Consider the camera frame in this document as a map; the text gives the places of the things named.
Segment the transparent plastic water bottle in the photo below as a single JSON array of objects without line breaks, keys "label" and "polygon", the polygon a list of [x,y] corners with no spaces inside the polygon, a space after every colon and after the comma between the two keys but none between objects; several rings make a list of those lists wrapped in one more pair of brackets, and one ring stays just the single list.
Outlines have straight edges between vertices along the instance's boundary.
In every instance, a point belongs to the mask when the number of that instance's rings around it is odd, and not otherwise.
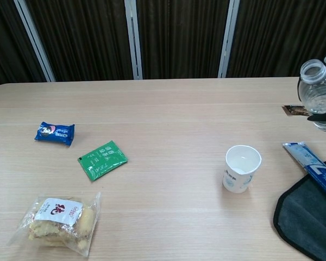
[{"label": "transparent plastic water bottle", "polygon": [[326,65],[318,60],[306,61],[300,68],[298,97],[308,111],[308,121],[326,132]]}]

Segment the white paper cup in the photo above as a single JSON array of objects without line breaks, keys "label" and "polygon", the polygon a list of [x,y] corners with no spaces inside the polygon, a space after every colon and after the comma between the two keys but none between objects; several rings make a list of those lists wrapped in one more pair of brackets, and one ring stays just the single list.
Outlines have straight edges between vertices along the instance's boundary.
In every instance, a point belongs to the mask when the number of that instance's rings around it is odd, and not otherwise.
[{"label": "white paper cup", "polygon": [[247,190],[262,163],[260,153],[247,145],[235,145],[225,155],[224,187],[240,194]]}]

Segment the small brown sachet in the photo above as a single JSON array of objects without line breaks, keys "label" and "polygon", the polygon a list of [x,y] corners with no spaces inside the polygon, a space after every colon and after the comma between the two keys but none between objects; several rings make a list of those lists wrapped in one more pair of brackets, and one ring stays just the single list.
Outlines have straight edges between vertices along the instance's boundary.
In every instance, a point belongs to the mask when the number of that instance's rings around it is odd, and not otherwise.
[{"label": "small brown sachet", "polygon": [[310,116],[309,112],[302,105],[283,105],[282,109],[287,116]]}]

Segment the blue white toothpaste tube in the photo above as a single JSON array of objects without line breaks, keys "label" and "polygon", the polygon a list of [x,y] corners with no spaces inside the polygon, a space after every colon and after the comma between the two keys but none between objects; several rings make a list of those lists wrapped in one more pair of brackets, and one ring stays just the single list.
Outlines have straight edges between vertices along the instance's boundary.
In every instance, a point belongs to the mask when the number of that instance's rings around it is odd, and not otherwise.
[{"label": "blue white toothpaste tube", "polygon": [[322,162],[304,142],[283,143],[283,148],[326,192],[326,163]]}]

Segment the dark grey cloth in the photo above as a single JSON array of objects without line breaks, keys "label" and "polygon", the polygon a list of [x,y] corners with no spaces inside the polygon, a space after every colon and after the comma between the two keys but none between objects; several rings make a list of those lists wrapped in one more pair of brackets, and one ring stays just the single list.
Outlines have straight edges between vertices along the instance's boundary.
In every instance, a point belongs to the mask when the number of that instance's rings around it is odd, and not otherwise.
[{"label": "dark grey cloth", "polygon": [[309,175],[279,197],[273,226],[302,254],[326,261],[326,193]]}]

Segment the green tea sachet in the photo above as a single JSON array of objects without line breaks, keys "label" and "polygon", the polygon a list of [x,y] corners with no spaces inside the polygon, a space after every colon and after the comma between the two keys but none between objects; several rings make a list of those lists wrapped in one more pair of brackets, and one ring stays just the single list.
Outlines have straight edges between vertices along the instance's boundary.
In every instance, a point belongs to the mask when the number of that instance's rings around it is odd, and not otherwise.
[{"label": "green tea sachet", "polygon": [[128,158],[113,141],[109,141],[99,148],[79,157],[77,161],[89,180],[94,182],[110,171],[127,163]]}]

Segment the blue cookie packet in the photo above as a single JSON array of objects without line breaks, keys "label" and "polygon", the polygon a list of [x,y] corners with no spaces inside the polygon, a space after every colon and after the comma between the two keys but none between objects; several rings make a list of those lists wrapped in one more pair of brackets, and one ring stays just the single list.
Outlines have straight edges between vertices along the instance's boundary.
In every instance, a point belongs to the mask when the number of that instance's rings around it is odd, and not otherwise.
[{"label": "blue cookie packet", "polygon": [[35,140],[51,141],[71,146],[74,139],[74,128],[75,125],[64,126],[42,122],[37,129]]}]

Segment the clear bag of pastries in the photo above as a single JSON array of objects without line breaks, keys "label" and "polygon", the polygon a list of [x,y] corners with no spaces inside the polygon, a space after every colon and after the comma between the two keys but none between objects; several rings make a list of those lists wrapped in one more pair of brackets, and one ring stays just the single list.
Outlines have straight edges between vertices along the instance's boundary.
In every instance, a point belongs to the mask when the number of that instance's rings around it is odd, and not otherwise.
[{"label": "clear bag of pastries", "polygon": [[101,195],[98,192],[93,198],[39,196],[27,209],[8,244],[66,247],[88,257],[101,212]]}]

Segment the grey partition post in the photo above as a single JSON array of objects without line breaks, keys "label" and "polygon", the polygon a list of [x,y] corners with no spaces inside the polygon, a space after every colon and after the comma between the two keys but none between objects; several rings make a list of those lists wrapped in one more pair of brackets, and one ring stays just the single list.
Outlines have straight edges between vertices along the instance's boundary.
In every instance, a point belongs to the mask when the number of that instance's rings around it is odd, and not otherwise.
[{"label": "grey partition post", "polygon": [[124,0],[128,39],[130,47],[131,66],[134,80],[142,80],[142,59],[139,36],[139,23],[137,17],[136,0]]},{"label": "grey partition post", "polygon": [[225,24],[225,31],[221,49],[220,64],[218,69],[218,78],[225,78],[227,76],[239,6],[240,0],[229,1],[227,20]]},{"label": "grey partition post", "polygon": [[26,0],[13,0],[18,11],[18,14],[22,20],[24,28],[27,32],[30,43],[33,47],[37,60],[40,64],[41,70],[44,74],[46,81],[55,82],[55,76],[51,65],[49,63],[47,54],[41,42],[35,23],[32,19],[29,8],[26,4]]}]

